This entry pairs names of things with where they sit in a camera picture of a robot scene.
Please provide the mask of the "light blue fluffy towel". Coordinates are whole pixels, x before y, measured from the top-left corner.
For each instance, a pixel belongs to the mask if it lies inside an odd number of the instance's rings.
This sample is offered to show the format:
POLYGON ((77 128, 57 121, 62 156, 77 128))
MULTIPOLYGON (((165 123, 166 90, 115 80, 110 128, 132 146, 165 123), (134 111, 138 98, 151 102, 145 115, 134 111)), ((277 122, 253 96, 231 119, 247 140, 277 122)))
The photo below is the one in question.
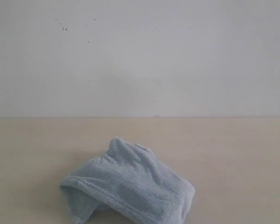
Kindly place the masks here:
POLYGON ((119 137, 107 152, 63 178, 60 190, 75 224, 109 208, 137 224, 182 224, 195 194, 149 148, 119 137))

